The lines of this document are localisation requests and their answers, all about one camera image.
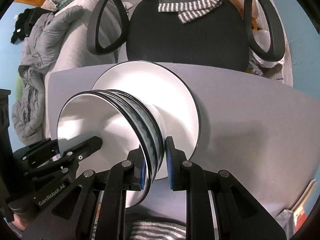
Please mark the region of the white ribbed bowl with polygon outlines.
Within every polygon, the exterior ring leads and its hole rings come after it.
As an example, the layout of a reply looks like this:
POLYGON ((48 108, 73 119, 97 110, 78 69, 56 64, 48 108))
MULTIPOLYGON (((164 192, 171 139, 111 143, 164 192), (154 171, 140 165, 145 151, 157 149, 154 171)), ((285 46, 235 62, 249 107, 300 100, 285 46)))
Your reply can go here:
POLYGON ((165 125, 158 109, 154 105, 143 102, 139 98, 132 96, 127 92, 116 89, 111 89, 109 92, 116 94, 126 100, 132 107, 135 107, 136 111, 146 123, 153 141, 155 142, 157 152, 158 166, 155 179, 160 180, 166 178, 168 175, 165 171, 165 167, 162 166, 165 164, 165 125))
POLYGON ((126 193, 126 207, 141 203, 151 186, 151 163, 147 146, 137 125, 119 103, 97 90, 80 92, 72 96, 63 106, 57 124, 59 150, 65 150, 93 137, 100 137, 100 150, 79 162, 76 174, 85 170, 96 173, 107 171, 127 159, 131 150, 141 148, 147 161, 145 186, 142 191, 126 193))
POLYGON ((153 141, 151 133, 140 114, 136 111, 135 107, 132 107, 126 100, 122 99, 116 94, 109 92, 109 90, 99 89, 97 91, 119 103, 124 111, 132 117, 133 122, 137 125, 138 130, 142 135, 143 141, 146 143, 148 149, 147 154, 151 163, 151 181, 154 181, 157 174, 158 159, 155 142, 153 141))

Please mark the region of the white plate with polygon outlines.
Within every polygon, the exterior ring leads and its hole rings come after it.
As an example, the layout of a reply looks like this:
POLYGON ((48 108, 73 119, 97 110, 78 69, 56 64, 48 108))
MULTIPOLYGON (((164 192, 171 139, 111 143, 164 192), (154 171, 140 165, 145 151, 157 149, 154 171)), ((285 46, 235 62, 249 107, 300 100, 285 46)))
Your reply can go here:
POLYGON ((120 90, 153 105, 176 148, 188 159, 195 153, 201 129, 199 108, 189 87, 168 68, 146 61, 119 63, 104 72, 93 89, 120 90))

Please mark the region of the grey quilted duvet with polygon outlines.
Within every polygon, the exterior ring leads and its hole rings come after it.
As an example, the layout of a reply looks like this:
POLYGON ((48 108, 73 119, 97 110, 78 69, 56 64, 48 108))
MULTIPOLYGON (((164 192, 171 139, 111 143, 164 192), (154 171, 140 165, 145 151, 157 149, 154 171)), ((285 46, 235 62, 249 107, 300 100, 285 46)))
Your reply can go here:
POLYGON ((63 39, 71 24, 85 10, 76 5, 55 16, 43 14, 36 21, 27 40, 18 74, 22 80, 22 95, 12 107, 12 123, 24 145, 43 139, 46 90, 43 77, 60 54, 63 39))

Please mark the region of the striped grey white fabric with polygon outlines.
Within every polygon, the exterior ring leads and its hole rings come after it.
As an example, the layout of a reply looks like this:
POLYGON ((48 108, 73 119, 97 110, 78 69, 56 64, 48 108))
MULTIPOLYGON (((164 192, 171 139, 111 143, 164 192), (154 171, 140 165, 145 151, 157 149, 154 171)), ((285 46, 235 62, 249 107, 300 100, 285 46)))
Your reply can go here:
POLYGON ((127 239, 186 239, 186 227, 171 222, 136 221, 127 239))

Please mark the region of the grey plastic bag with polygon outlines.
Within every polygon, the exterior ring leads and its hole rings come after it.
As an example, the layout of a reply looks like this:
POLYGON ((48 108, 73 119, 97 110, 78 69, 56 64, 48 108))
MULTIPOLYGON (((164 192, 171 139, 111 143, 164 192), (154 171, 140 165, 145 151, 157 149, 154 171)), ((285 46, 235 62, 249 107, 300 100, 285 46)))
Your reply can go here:
POLYGON ((284 209, 276 217, 276 221, 286 233, 286 239, 290 239, 296 232, 294 215, 291 210, 284 209))

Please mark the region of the black clothes pile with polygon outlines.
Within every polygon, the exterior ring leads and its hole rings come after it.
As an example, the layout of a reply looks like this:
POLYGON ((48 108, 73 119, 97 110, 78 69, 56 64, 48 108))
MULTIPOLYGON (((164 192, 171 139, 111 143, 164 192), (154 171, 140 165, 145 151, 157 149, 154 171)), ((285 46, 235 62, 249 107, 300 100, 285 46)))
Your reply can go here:
POLYGON ((36 21, 43 15, 50 13, 49 10, 39 7, 33 9, 25 9, 23 13, 18 15, 15 23, 15 30, 12 34, 10 42, 15 44, 17 40, 23 41, 26 37, 29 37, 33 26, 36 21))

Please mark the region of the white tied plastic bag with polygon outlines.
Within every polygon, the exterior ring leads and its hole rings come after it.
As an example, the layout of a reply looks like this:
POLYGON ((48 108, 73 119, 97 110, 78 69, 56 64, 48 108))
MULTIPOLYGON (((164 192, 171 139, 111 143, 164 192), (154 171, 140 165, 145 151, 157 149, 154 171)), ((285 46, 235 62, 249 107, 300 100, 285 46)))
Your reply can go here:
MULTIPOLYGON (((258 31, 255 31, 253 33, 254 39, 257 42, 258 46, 264 51, 267 52, 270 48, 271 40, 270 40, 270 33, 267 30, 261 29, 258 31)), ((250 52, 250 63, 253 63, 254 66, 257 67, 263 67, 267 69, 271 69, 275 67, 277 64, 283 65, 285 62, 284 57, 277 62, 274 61, 265 61, 262 58, 260 58, 255 52, 251 50, 250 52)))

